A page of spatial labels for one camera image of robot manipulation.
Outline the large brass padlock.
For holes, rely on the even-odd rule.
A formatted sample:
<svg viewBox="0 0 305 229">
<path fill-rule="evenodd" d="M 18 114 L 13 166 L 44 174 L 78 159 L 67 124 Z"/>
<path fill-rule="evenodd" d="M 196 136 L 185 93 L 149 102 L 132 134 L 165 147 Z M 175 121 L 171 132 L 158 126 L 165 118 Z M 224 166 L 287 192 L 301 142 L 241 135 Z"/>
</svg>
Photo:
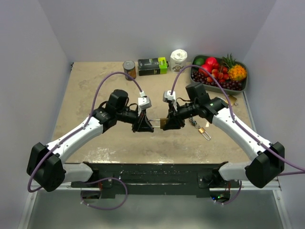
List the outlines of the large brass padlock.
<svg viewBox="0 0 305 229">
<path fill-rule="evenodd" d="M 168 122 L 168 118 L 150 119 L 149 122 L 154 129 L 158 128 L 163 130 Z"/>
</svg>

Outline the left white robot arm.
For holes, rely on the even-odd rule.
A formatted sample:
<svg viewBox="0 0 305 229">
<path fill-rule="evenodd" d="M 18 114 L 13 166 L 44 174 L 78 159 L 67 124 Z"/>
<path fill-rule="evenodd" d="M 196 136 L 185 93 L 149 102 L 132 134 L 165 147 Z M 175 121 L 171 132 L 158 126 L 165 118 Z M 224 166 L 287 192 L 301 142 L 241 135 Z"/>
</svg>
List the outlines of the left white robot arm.
<svg viewBox="0 0 305 229">
<path fill-rule="evenodd" d="M 133 132 L 153 132 L 154 129 L 146 116 L 151 100 L 141 92 L 136 109 L 127 103 L 126 91 L 116 89 L 109 99 L 69 133 L 46 145 L 37 143 L 33 146 L 27 167 L 30 181 L 36 181 L 48 192 L 54 191 L 62 183 L 82 182 L 88 187 L 98 184 L 99 176 L 87 163 L 67 164 L 66 161 L 78 149 L 95 137 L 105 133 L 118 121 L 132 124 Z"/>
</svg>

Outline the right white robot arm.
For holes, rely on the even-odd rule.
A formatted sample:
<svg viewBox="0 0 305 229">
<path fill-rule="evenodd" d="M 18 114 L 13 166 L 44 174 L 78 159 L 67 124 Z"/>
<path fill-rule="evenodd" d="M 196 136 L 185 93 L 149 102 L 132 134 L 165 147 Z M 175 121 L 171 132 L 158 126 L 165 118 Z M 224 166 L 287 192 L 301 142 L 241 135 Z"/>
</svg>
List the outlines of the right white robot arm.
<svg viewBox="0 0 305 229">
<path fill-rule="evenodd" d="M 279 143 L 259 136 L 230 112 L 229 104 L 221 97 L 211 99 L 203 84 L 192 83 L 186 86 L 190 102 L 178 105 L 175 92 L 165 91 L 163 101 L 169 110 L 162 130 L 174 130 L 184 127 L 185 120 L 194 116 L 206 119 L 209 123 L 224 131 L 250 159 L 243 163 L 223 162 L 214 168 L 208 180 L 217 187 L 224 187 L 230 180 L 247 180 L 258 188 L 265 187 L 284 170 L 284 163 L 278 156 L 284 157 L 285 148 Z"/>
</svg>

